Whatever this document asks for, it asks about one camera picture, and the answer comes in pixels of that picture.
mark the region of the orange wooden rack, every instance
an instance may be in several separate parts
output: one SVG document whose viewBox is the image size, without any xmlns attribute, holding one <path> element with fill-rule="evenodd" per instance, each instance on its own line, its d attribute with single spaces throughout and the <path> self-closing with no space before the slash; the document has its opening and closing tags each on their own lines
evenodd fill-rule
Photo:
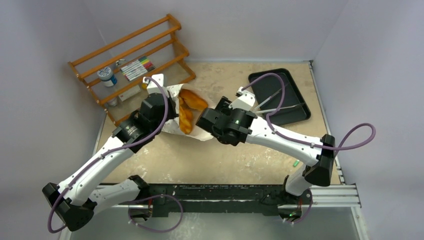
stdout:
<svg viewBox="0 0 424 240">
<path fill-rule="evenodd" d="M 144 32 L 146 32 L 149 29 L 152 29 L 164 22 L 169 22 L 169 29 L 150 38 L 149 40 L 146 40 L 124 52 L 122 52 L 121 54 L 118 54 L 115 57 L 112 57 L 111 59 L 97 65 L 94 66 L 92 68 L 90 68 L 89 70 L 87 70 L 86 72 L 83 73 L 79 73 L 76 69 L 76 66 L 96 57 L 97 55 L 104 53 L 105 51 L 119 45 L 122 44 L 126 41 L 128 41 L 129 39 L 134 38 L 135 36 L 138 36 Z M 94 100 L 96 101 L 97 104 L 99 104 L 100 106 L 102 106 L 104 108 L 104 111 L 106 112 L 106 114 L 109 116 L 109 118 L 112 120 L 113 124 L 115 124 L 115 126 L 118 126 L 122 121 L 126 120 L 129 116 L 126 115 L 121 119 L 115 120 L 115 118 L 112 116 L 112 114 L 108 111 L 108 109 L 106 108 L 105 104 L 112 100 L 113 98 L 116 98 L 117 96 L 119 96 L 120 94 L 126 92 L 127 90 L 129 90 L 132 87 L 135 87 L 136 85 L 141 84 L 141 82 L 143 81 L 143 77 L 150 77 L 151 75 L 154 74 L 159 74 L 160 72 L 162 72 L 164 69 L 170 67 L 171 65 L 178 63 L 188 74 L 189 77 L 187 77 L 186 79 L 182 80 L 181 83 L 188 83 L 191 80 L 196 78 L 196 74 L 195 72 L 186 64 L 186 62 L 184 61 L 184 58 L 189 56 L 189 51 L 187 50 L 186 47 L 184 47 L 181 42 L 178 40 L 177 36 L 176 36 L 176 31 L 181 29 L 181 24 L 180 22 L 175 19 L 175 17 L 173 17 L 171 14 L 167 14 L 166 17 L 161 18 L 145 27 L 142 27 L 140 29 L 138 29 L 137 31 L 130 33 L 104 47 L 101 47 L 75 61 L 70 61 L 68 62 L 70 68 L 72 69 L 72 71 L 75 73 L 76 77 L 87 87 L 88 91 L 91 93 L 91 95 L 93 96 Z M 174 51 L 174 58 L 160 66 L 156 66 L 156 68 L 152 71 L 147 72 L 146 74 L 132 80 L 129 84 L 127 84 L 126 86 L 122 87 L 121 89 L 115 91 L 114 93 L 110 94 L 109 96 L 100 99 L 97 94 L 93 91 L 92 87 L 95 86 L 96 84 L 99 84 L 101 82 L 100 78 L 96 78 L 93 81 L 87 82 L 86 78 L 94 73 L 96 73 L 98 70 L 103 69 L 107 66 L 110 66 L 111 64 L 115 63 L 116 61 L 123 59 L 124 57 L 154 43 L 155 41 L 162 39 L 163 37 L 170 35 L 170 40 L 158 45 L 157 47 L 141 54 L 140 56 L 129 60 L 126 64 L 123 64 L 120 67 L 117 67 L 113 70 L 113 72 L 116 74 L 117 72 L 120 71 L 120 69 L 128 64 L 130 64 L 131 62 L 146 56 L 148 57 L 149 55 L 152 55 L 154 53 L 156 53 L 157 51 L 165 48 L 166 46 L 172 45 L 173 51 Z"/>
</svg>

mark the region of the croissant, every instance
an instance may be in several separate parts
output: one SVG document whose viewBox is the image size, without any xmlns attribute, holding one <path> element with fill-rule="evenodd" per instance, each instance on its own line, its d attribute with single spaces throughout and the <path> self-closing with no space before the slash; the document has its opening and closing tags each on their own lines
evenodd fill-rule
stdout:
<svg viewBox="0 0 424 240">
<path fill-rule="evenodd" d="M 185 101 L 178 97 L 179 99 L 179 129 L 185 133 L 190 134 L 193 130 L 192 120 L 193 113 L 185 105 Z"/>
<path fill-rule="evenodd" d="M 208 103 L 199 97 L 196 93 L 187 90 L 181 89 L 179 96 L 184 99 L 184 102 L 191 108 L 199 111 L 203 111 L 208 107 Z"/>
</svg>

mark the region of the white paper bag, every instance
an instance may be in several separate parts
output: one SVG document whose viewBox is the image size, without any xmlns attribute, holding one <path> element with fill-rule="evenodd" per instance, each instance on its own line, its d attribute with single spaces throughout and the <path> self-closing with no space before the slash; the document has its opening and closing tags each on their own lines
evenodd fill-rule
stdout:
<svg viewBox="0 0 424 240">
<path fill-rule="evenodd" d="M 180 94 L 181 89 L 187 89 L 197 94 L 199 97 L 201 97 L 207 102 L 209 108 L 214 109 L 217 106 L 215 103 L 212 102 L 212 100 L 209 99 L 209 97 L 203 94 L 199 89 L 192 87 L 187 83 L 167 86 L 166 89 L 169 91 L 170 97 L 175 102 L 175 112 L 177 114 L 180 113 L 180 101 L 178 99 L 178 95 Z M 169 119 L 168 121 L 166 121 L 165 125 L 162 128 L 162 131 L 170 134 L 185 135 L 200 141 L 207 141 L 213 139 L 214 137 L 209 132 L 196 126 L 196 121 L 199 118 L 201 112 L 193 109 L 190 110 L 192 110 L 193 112 L 193 130 L 190 134 L 185 134 L 180 130 L 180 117 L 178 116 L 174 119 Z"/>
</svg>

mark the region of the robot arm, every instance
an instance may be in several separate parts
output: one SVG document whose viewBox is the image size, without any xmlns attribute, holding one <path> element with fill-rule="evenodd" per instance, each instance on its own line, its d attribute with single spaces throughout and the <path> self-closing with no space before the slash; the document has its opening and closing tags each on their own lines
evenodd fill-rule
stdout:
<svg viewBox="0 0 424 240">
<path fill-rule="evenodd" d="M 215 109 L 205 109 L 196 125 L 211 133 L 223 144 L 236 146 L 241 142 L 261 145 L 302 161 L 304 166 L 287 176 L 284 181 L 285 191 L 290 195 L 300 196 L 312 185 L 330 185 L 334 151 L 307 146 L 276 135 L 265 119 L 258 118 L 250 111 L 255 103 L 255 95 L 240 87 L 237 96 L 233 102 L 222 97 Z M 273 125 L 273 128 L 285 136 L 308 141 L 312 145 L 335 145 L 334 137 L 328 134 L 319 138 L 276 125 Z"/>
<path fill-rule="evenodd" d="M 164 76 L 163 74 L 158 75 L 154 79 L 163 86 Z M 102 180 L 118 165 L 153 140 L 151 138 L 143 144 L 105 154 L 110 149 L 132 144 L 145 138 L 159 126 L 159 122 L 164 117 L 164 98 L 158 93 L 158 87 L 151 83 L 148 84 L 147 90 L 149 96 L 142 102 L 140 109 L 134 111 L 128 120 L 122 122 L 113 131 L 104 146 L 87 163 L 59 184 L 49 183 L 43 188 L 42 191 L 50 205 L 58 203 L 54 211 L 70 231 L 82 228 L 95 214 L 104 209 L 151 196 L 149 185 L 138 175 L 131 176 L 121 183 L 97 189 Z M 311 185 L 328 186 L 330 184 L 334 161 L 332 151 L 311 148 L 275 135 L 264 119 L 258 118 L 249 111 L 255 103 L 255 96 L 248 91 L 241 91 L 241 89 L 237 94 L 239 97 L 233 102 L 222 97 L 215 109 L 205 109 L 196 125 L 211 133 L 223 144 L 236 146 L 242 142 L 262 145 L 305 163 L 303 168 L 287 176 L 284 180 L 283 195 L 285 198 L 291 198 L 294 202 Z M 174 102 L 169 97 L 168 105 L 170 107 L 167 119 L 173 119 L 177 115 L 174 111 Z M 274 127 L 292 138 L 307 139 L 316 144 L 334 145 L 334 138 L 329 135 L 322 138 L 311 137 L 279 126 Z M 84 172 L 77 181 L 70 184 L 83 170 Z"/>
</svg>

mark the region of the white wall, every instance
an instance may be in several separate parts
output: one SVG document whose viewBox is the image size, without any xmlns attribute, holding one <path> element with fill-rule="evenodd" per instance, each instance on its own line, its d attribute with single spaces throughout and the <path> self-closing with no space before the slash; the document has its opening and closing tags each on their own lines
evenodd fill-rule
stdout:
<svg viewBox="0 0 424 240">
<path fill-rule="evenodd" d="M 171 13 L 191 60 L 303 61 L 317 55 L 347 0 L 85 2 L 107 43 Z"/>
<path fill-rule="evenodd" d="M 350 0 L 315 59 L 333 134 L 361 122 L 377 128 L 368 146 L 339 155 L 376 240 L 424 236 L 423 12 L 422 0 Z"/>
<path fill-rule="evenodd" d="M 104 42 L 82 0 L 2 1 L 0 23 L 0 239 L 57 239 L 42 188 L 91 156 L 103 115 L 67 61 Z"/>
</svg>

